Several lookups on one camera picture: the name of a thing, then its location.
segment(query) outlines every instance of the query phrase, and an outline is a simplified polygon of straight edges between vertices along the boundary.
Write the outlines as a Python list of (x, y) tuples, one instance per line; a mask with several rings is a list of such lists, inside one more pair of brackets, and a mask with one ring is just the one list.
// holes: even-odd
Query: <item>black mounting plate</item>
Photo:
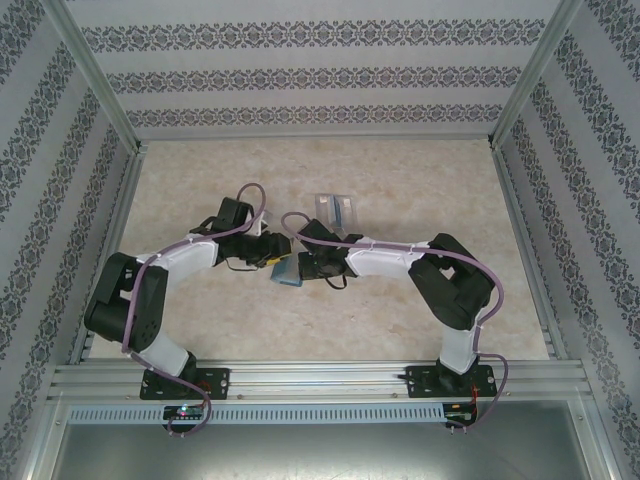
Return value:
[(410, 365), (405, 368), (409, 398), (435, 397), (471, 397), (473, 385), (478, 389), (478, 397), (495, 397), (497, 394), (493, 368), (475, 363), (464, 375), (460, 376), (459, 389), (452, 392), (438, 387), (440, 369), (436, 365)]
[[(211, 400), (226, 400), (229, 392), (228, 368), (197, 368), (195, 385), (203, 388)], [(145, 370), (140, 386), (141, 400), (202, 400), (202, 395), (192, 389), (182, 395), (175, 391), (165, 391), (163, 383), (167, 382), (155, 373)]]

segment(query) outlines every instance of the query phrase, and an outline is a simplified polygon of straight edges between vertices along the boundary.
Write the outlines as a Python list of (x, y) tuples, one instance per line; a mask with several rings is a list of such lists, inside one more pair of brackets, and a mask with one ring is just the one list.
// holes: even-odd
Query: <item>enclosure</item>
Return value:
[[(2, 2), (0, 476), (640, 478), (639, 7)], [(495, 271), (491, 418), (449, 432), (468, 398), (399, 378), (443, 341), (410, 282), (221, 263), (167, 295), (163, 330), (229, 369), (226, 399), (168, 437), (181, 402), (141, 400), (143, 367), (83, 316), (111, 254), (180, 240), (247, 182), (270, 231), (347, 195), (347, 233), (449, 233)]]

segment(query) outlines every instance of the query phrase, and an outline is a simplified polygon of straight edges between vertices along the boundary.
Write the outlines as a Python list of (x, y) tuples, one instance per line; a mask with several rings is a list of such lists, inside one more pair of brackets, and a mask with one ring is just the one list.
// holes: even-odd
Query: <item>patterned wallpaper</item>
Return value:
[(65, 363), (129, 156), (35, 0), (0, 1), (0, 479)]
[(489, 133), (558, 0), (71, 1), (142, 139)]
[(502, 146), (623, 478), (640, 478), (639, 26), (631, 1), (585, 2)]

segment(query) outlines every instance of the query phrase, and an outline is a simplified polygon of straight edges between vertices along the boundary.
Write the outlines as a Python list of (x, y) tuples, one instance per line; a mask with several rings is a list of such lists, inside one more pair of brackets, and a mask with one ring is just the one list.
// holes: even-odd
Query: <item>marble surface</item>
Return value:
[[(548, 358), (486, 140), (152, 142), (121, 250), (139, 254), (173, 243), (250, 181), (266, 188), (277, 225), (290, 210), (313, 216), (314, 195), (328, 192), (353, 195), (360, 233), (375, 239), (454, 235), (506, 289), (481, 350)], [(259, 195), (248, 190), (243, 199), (257, 205)], [(410, 280), (352, 279), (346, 290), (334, 291), (322, 281), (277, 285), (270, 274), (225, 265), (203, 271), (167, 295), (163, 326), (202, 359), (438, 357), (441, 326)], [(94, 340), (92, 357), (118, 355), (117, 344)]]

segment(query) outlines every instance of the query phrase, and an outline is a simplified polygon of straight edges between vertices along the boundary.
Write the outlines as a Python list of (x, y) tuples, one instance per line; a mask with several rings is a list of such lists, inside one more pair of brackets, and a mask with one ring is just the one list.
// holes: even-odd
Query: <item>purple cable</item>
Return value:
[(483, 263), (480, 263), (476, 259), (471, 258), (471, 257), (467, 257), (466, 255), (460, 255), (459, 253), (448, 252), (446, 250), (438, 250), (438, 249), (435, 249), (435, 248), (426, 248), (426, 247), (407, 247), (406, 245), (396, 245), (396, 244), (384, 243), (384, 242), (358, 243), (358, 244), (343, 243), (343, 242), (330, 242), (330, 241), (327, 241), (327, 240), (317, 240), (315, 238), (306, 237), (306, 236), (300, 235), (298, 232), (292, 230), (286, 224), (285, 220), (287, 218), (293, 217), (293, 216), (303, 217), (307, 221), (309, 221), (309, 217), (307, 216), (307, 214), (302, 213), (302, 212), (288, 212), (288, 213), (285, 213), (282, 216), (282, 219), (280, 220), (280, 223), (282, 224), (282, 228), (284, 228), (289, 234), (291, 234), (294, 238), (297, 238), (298, 240), (304, 240), (305, 242), (315, 243), (316, 245), (324, 245), (324, 246), (327, 246), (327, 247), (348, 247), (350, 249), (386, 248), (386, 249), (390, 249), (390, 250), (400, 250), (400, 251), (405, 251), (405, 252), (413, 251), (413, 252), (425, 253), (425, 254), (428, 254), (428, 255), (439, 255), (439, 256), (442, 256), (442, 257), (455, 258), (456, 260), (460, 260), (462, 262), (466, 262), (466, 263), (468, 263), (470, 265), (473, 265), (476, 268), (479, 268), (480, 270), (482, 270), (482, 272), (484, 272), (493, 281), (493, 283), (496, 286), (496, 289), (498, 290), (498, 301), (493, 306), (493, 308), (489, 312), (487, 312), (486, 315), (483, 315), (482, 318), (480, 320), (478, 320), (477, 325), (476, 325), (476, 331), (475, 331), (474, 337), (473, 337), (473, 347), (472, 348), (473, 348), (474, 353), (476, 353), (476, 355), (478, 355), (480, 357), (498, 358), (498, 359), (500, 359), (502, 361), (503, 365), (504, 365), (504, 375), (502, 377), (502, 381), (500, 382), (500, 386), (498, 387), (496, 395), (495, 395), (495, 397), (493, 397), (493, 400), (489, 404), (489, 407), (487, 408), (487, 411), (472, 426), (466, 427), (466, 430), (469, 430), (472, 427), (475, 427), (482, 420), (484, 420), (484, 418), (494, 409), (496, 403), (498, 402), (498, 399), (500, 398), (500, 395), (502, 395), (504, 387), (507, 384), (507, 378), (509, 376), (509, 364), (507, 363), (507, 359), (505, 357), (503, 357), (502, 355), (500, 355), (498, 353), (479, 353), (478, 352), (478, 343), (480, 341), (480, 332), (482, 330), (482, 328), (481, 328), (482, 324), (485, 323), (487, 320), (489, 320), (491, 317), (493, 317), (496, 313), (498, 313), (498, 310), (500, 310), (500, 308), (502, 307), (502, 304), (504, 303), (504, 287), (502, 286), (502, 282), (500, 281), (498, 276), (495, 273), (493, 273), (493, 271), (489, 267), (487, 267)]
[[(249, 187), (256, 187), (256, 188), (258, 188), (258, 190), (260, 190), (260, 194), (262, 195), (262, 201), (260, 202), (260, 207), (258, 208), (258, 210), (254, 213), (254, 215), (251, 217), (251, 219), (248, 220), (246, 223), (244, 223), (243, 225), (240, 225), (239, 227), (234, 228), (232, 230), (228, 230), (226, 232), (214, 233), (212, 235), (205, 235), (203, 237), (199, 237), (199, 238), (196, 238), (196, 239), (181, 240), (179, 242), (174, 243), (173, 245), (169, 245), (168, 247), (163, 248), (162, 250), (160, 250), (155, 255), (150, 256), (142, 264), (142, 266), (140, 267), (140, 270), (138, 271), (138, 275), (136, 276), (136, 280), (133, 283), (133, 290), (131, 291), (131, 300), (130, 300), (130, 303), (129, 303), (129, 310), (127, 312), (127, 323), (125, 324), (124, 335), (123, 335), (123, 338), (122, 338), (122, 353), (130, 353), (131, 352), (131, 350), (129, 349), (129, 340), (131, 339), (131, 329), (133, 327), (133, 319), (135, 317), (136, 304), (138, 302), (138, 295), (140, 294), (140, 285), (142, 283), (142, 278), (144, 277), (144, 274), (147, 271), (147, 269), (153, 264), (153, 262), (155, 262), (157, 259), (159, 259), (162, 255), (165, 255), (165, 254), (175, 250), (176, 248), (180, 248), (180, 247), (183, 247), (185, 245), (192, 244), (192, 243), (207, 242), (209, 240), (214, 240), (216, 238), (222, 238), (222, 237), (226, 237), (226, 236), (229, 236), (229, 235), (233, 235), (235, 233), (246, 232), (247, 230), (249, 230), (251, 228), (251, 226), (255, 223), (255, 221), (258, 218), (260, 218), (260, 215), (262, 215), (262, 213), (264, 212), (264, 209), (265, 209), (265, 207), (267, 205), (267, 193), (265, 192), (265, 190), (262, 187), (262, 185), (260, 185), (258, 183), (253, 183), (252, 182), (252, 183), (247, 183), (246, 185), (243, 185), (242, 188), (240, 188), (240, 190), (238, 191), (238, 195), (237, 195), (236, 198), (239, 200), (240, 197), (242, 196), (242, 194), (244, 193), (244, 191)], [(207, 424), (207, 422), (211, 418), (211, 413), (212, 413), (211, 398), (209, 397), (207, 392), (205, 392), (202, 388), (198, 387), (197, 385), (189, 383), (189, 382), (187, 382), (187, 381), (185, 381), (185, 380), (183, 380), (183, 379), (181, 379), (179, 377), (174, 377), (170, 373), (167, 373), (167, 372), (164, 372), (162, 370), (159, 370), (159, 369), (155, 368), (153, 365), (151, 365), (150, 363), (146, 362), (144, 359), (142, 359), (142, 357), (140, 357), (136, 353), (131, 353), (131, 358), (134, 359), (136, 362), (138, 362), (143, 367), (148, 368), (151, 371), (157, 373), (161, 377), (164, 377), (164, 378), (167, 378), (169, 380), (172, 380), (172, 381), (174, 381), (176, 383), (184, 385), (185, 387), (188, 387), (188, 388), (198, 392), (200, 395), (202, 395), (202, 398), (204, 400), (203, 403), (206, 403), (206, 405), (207, 405), (207, 413), (206, 413), (204, 419), (202, 420), (202, 422), (200, 422), (198, 425), (193, 427), (188, 432), (180, 433), (180, 434), (175, 433), (173, 430), (171, 430), (171, 424), (173, 423), (174, 419), (170, 419), (169, 423), (167, 424), (167, 430), (169, 431), (169, 435), (186, 437), (186, 436), (192, 435), (192, 434), (196, 433), (198, 430), (204, 428), (204, 426)]]

